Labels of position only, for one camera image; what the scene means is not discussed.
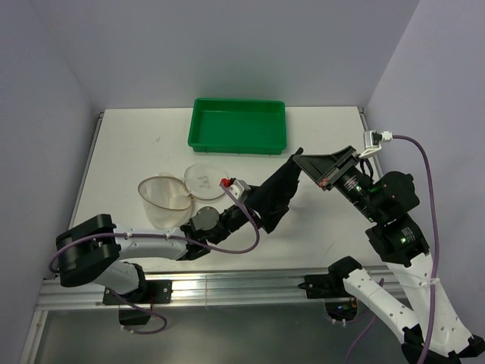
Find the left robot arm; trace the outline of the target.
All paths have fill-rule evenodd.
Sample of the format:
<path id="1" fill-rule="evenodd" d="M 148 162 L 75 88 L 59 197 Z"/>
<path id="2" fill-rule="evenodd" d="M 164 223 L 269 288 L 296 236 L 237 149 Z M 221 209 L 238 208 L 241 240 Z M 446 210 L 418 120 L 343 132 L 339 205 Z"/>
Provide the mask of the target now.
<path id="1" fill-rule="evenodd" d="M 134 259 L 194 261 L 220 252 L 218 244 L 244 224 L 255 231 L 261 227 L 252 210 L 237 205 L 223 212 L 202 208 L 183 226 L 156 231 L 122 227 L 109 214 L 100 214 L 57 237 L 49 268 L 59 275 L 62 287 L 96 283 L 138 303 L 145 299 L 148 285 Z"/>

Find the black bra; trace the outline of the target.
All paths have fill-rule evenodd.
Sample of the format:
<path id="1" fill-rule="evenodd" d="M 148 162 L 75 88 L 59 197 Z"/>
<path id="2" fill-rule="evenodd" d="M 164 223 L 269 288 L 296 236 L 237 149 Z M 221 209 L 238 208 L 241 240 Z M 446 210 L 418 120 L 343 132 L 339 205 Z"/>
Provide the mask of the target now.
<path id="1" fill-rule="evenodd" d="M 261 186 L 251 186 L 245 205 L 257 213 L 258 225 L 267 234 L 275 230 L 289 211 L 289 203 L 296 194 L 302 171 L 293 161 L 293 157 L 303 152 L 302 147 L 298 148 Z"/>

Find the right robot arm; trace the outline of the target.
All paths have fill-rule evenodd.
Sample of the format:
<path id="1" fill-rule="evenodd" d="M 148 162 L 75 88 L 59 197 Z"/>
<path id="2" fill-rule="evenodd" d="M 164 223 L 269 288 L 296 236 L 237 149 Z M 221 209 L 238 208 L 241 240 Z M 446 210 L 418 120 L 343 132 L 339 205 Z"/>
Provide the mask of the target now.
<path id="1" fill-rule="evenodd" d="M 322 189 L 337 189 L 372 223 L 374 251 L 396 276 L 410 306 L 386 292 L 351 256 L 325 275 L 307 275 L 299 288 L 308 298 L 361 300 L 394 333 L 410 363 L 459 363 L 484 352 L 484 340 L 456 315 L 433 267 L 430 247 L 409 211 L 419 205 L 414 178 L 391 171 L 378 181 L 357 169 L 351 146 L 331 155 L 296 155 L 294 162 Z"/>

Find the green plastic tray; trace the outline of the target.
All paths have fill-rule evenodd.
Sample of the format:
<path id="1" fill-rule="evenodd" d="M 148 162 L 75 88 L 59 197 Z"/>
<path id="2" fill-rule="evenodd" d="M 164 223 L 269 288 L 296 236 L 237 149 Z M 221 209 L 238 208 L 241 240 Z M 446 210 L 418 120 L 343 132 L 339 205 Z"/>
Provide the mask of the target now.
<path id="1" fill-rule="evenodd" d="M 287 147 L 281 101 L 198 98 L 188 145 L 194 152 L 280 155 Z"/>

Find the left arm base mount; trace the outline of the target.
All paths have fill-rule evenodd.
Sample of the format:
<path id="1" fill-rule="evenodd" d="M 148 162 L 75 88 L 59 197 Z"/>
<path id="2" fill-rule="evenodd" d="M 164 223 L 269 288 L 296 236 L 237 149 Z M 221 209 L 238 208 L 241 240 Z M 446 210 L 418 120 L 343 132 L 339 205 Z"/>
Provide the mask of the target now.
<path id="1" fill-rule="evenodd" d="M 105 288 L 102 304 L 118 307 L 118 322 L 122 330 L 138 335 L 157 334 L 165 330 L 167 319 L 155 311 L 155 305 L 171 302 L 172 287 L 171 280 L 148 280 L 141 288 L 124 295 Z M 161 327 L 144 329 L 150 319 L 159 319 Z"/>

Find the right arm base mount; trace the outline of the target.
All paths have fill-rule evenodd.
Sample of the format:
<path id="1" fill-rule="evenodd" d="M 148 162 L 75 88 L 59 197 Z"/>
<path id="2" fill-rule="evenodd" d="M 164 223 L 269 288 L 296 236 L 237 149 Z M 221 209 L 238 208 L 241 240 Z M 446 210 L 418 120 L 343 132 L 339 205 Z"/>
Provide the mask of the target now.
<path id="1" fill-rule="evenodd" d="M 323 300 L 325 312 L 334 325 L 344 325 L 356 319 L 357 299 L 344 290 L 342 280 L 336 275 L 306 275 L 298 288 L 305 291 L 308 300 Z"/>

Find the aluminium frame rail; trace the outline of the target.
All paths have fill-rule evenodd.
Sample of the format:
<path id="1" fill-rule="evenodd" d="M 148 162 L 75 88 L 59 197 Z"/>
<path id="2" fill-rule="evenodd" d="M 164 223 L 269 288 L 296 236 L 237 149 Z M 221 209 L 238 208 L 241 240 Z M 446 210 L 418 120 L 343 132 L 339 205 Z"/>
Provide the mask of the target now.
<path id="1" fill-rule="evenodd" d="M 310 303 L 298 288 L 306 275 L 326 274 L 327 269 L 219 271 L 160 273 L 146 275 L 150 281 L 172 282 L 168 308 L 189 306 L 242 306 L 278 303 Z M 35 305 L 36 311 L 107 309 L 102 303 L 104 288 L 97 284 L 62 287 L 58 279 L 45 280 Z"/>

